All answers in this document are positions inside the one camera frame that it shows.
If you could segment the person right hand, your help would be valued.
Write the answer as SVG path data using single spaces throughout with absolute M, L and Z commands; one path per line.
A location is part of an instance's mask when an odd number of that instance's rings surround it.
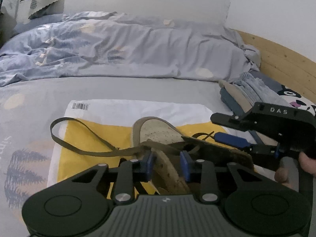
M 280 161 L 280 166 L 276 170 L 274 179 L 276 182 L 287 186 L 295 191 L 299 191 L 300 171 L 313 175 L 315 177 L 316 162 L 309 158 L 304 152 L 299 154 L 298 160 L 290 157 L 284 157 Z

